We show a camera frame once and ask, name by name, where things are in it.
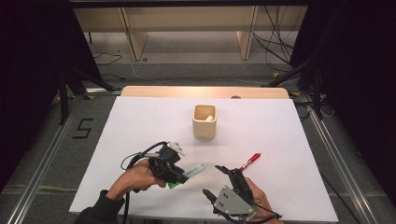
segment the hand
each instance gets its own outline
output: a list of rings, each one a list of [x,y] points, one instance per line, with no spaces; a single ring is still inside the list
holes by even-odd
[[[123,173],[106,194],[107,198],[119,201],[126,192],[133,189],[147,190],[151,185],[165,188],[164,180],[155,177],[149,169],[149,161],[139,161],[134,167]]]
[[[253,192],[253,197],[254,197],[255,203],[257,205],[261,206],[261,207],[264,207],[264,208],[272,211],[271,205],[269,204],[267,196],[265,195],[264,191],[259,189],[259,187],[257,187],[253,183],[253,181],[250,180],[250,178],[245,177],[245,179],[246,179],[247,184],[250,187],[251,191]],[[257,211],[256,216],[253,219],[251,219],[250,221],[260,221],[260,220],[263,220],[263,219],[273,215],[273,213],[268,212],[268,211],[260,208],[259,206],[256,206],[256,211]],[[281,224],[283,222],[280,221],[277,218],[273,218],[273,219],[271,219],[270,221],[268,221],[266,223],[268,223],[268,224]]]

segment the white table surface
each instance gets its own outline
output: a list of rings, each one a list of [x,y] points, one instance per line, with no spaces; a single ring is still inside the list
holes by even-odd
[[[218,109],[212,140],[193,136],[192,110],[199,104]],[[93,206],[100,190],[109,189],[124,172],[120,163],[125,157],[161,141],[179,142],[187,153],[177,166],[187,171],[202,163],[205,170],[174,189],[155,186],[132,192],[130,215],[224,219],[212,213],[202,193],[209,189],[217,196],[223,185],[232,187],[214,165],[238,168],[260,152],[244,176],[264,190],[283,221],[338,222],[294,104],[287,99],[118,97],[70,212]]]

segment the gray floor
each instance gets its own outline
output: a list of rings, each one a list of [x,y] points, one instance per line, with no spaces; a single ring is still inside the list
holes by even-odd
[[[260,35],[268,36],[267,33],[260,33]],[[268,62],[280,69],[290,69],[274,57],[267,55],[265,58],[265,50],[255,41],[253,41],[249,59],[241,60],[236,36],[229,32],[150,34],[142,60],[139,62],[131,62],[124,35],[93,34],[92,37],[93,55],[107,52],[122,56],[111,64],[106,63],[112,62],[119,56],[102,55],[96,59],[101,73],[111,74],[103,76],[104,81],[116,87],[128,85],[259,87],[262,83],[274,80],[274,72],[277,72],[268,66]],[[288,38],[289,43],[293,44],[295,33]],[[281,87],[288,91],[296,91],[296,78]],[[85,84],[87,88],[97,88],[91,83]],[[91,98],[79,101],[77,98],[73,99],[73,94],[70,92],[70,105],[76,111],[22,223],[72,223],[76,218],[76,215],[68,212],[68,207],[88,167],[116,98],[115,94],[92,93],[90,95]],[[302,102],[303,97],[299,96],[294,100]],[[322,109],[325,115],[332,113],[329,105]],[[300,117],[304,117],[307,113],[304,106],[296,106],[296,110]],[[46,122],[37,131],[37,138],[32,148],[26,152],[0,195],[0,223],[7,222],[26,186],[35,175],[36,168],[46,155],[52,138],[60,128],[60,114],[60,104],[55,98],[49,108]],[[92,119],[84,123],[92,128],[92,131],[88,138],[74,139],[74,136],[84,134],[77,131],[82,119]],[[342,122],[337,118],[336,111],[332,117],[324,117],[323,123],[329,130],[378,223],[396,223],[395,207],[376,182],[364,158],[356,153],[358,149],[350,140]],[[360,220],[364,219],[360,218],[359,209],[353,203],[353,198],[337,172],[312,116],[302,119],[302,124],[319,170],[346,201],[353,213]],[[356,223],[327,183],[326,188],[340,223]]]

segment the black sleeve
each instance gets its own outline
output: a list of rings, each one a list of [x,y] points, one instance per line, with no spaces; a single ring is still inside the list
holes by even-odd
[[[75,224],[117,224],[117,214],[124,200],[113,201],[106,197],[107,190],[102,190],[93,207],[84,209],[75,220]]]

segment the floor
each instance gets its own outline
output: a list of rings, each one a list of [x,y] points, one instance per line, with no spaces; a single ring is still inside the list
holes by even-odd
[[[258,32],[269,39],[271,33]],[[288,44],[293,45],[297,33],[286,33]],[[233,32],[151,33],[141,60],[133,62],[123,34],[92,34],[92,54],[106,83],[126,85],[193,85],[193,86],[252,86],[259,87],[275,79],[276,73],[290,70],[278,58],[252,41],[248,60],[242,60],[236,35]],[[286,56],[280,47],[271,44],[282,58]],[[280,87],[289,92],[297,91],[298,77],[293,77]],[[97,88],[85,83],[87,88]],[[68,212],[79,182],[94,152],[106,118],[117,92],[106,94],[92,92],[88,98],[70,96],[72,119],[63,127],[59,125],[60,104],[54,99],[47,121],[37,132],[31,150],[21,160],[20,166],[0,195],[0,223],[6,223],[14,208],[23,207],[22,223],[72,223],[75,214]],[[308,113],[304,102],[310,95],[291,96],[301,117],[304,131],[340,223],[396,223],[396,209],[376,182],[350,140],[347,130],[330,105],[322,107],[322,121]],[[78,126],[83,119],[92,128],[90,137],[81,135]],[[347,168],[350,175],[343,174]],[[46,167],[41,174],[38,167]],[[20,198],[38,181],[36,194],[29,203],[20,205]]]

